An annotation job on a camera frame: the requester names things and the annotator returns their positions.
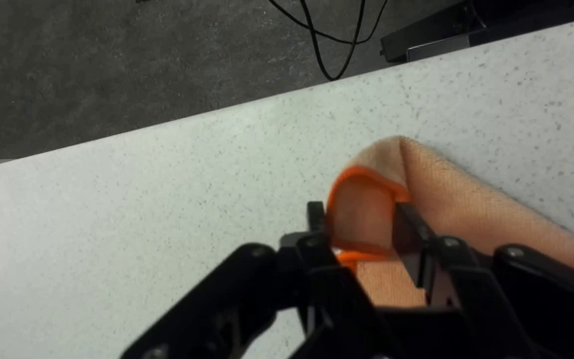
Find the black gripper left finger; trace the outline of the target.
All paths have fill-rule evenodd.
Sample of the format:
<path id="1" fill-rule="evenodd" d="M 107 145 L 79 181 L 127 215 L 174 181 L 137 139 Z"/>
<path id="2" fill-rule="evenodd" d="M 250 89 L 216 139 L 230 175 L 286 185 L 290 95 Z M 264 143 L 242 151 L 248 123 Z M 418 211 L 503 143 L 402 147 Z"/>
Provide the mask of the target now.
<path id="1" fill-rule="evenodd" d="M 119 359 L 242 359 L 276 315 L 294 311 L 304 339 L 288 359 L 372 359 L 380 321 L 326 243 L 324 205 L 272 249 L 242 243 L 133 339 Z"/>

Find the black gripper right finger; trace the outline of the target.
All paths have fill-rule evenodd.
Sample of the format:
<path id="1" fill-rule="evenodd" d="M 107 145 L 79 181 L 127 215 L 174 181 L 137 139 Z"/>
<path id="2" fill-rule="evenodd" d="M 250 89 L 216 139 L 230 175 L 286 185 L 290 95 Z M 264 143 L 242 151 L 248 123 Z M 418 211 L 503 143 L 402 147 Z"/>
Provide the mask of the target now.
<path id="1" fill-rule="evenodd" d="M 392 245 L 426 299 L 392 313 L 408 359 L 574 359 L 574 267 L 517 243 L 483 255 L 410 205 Z"/>

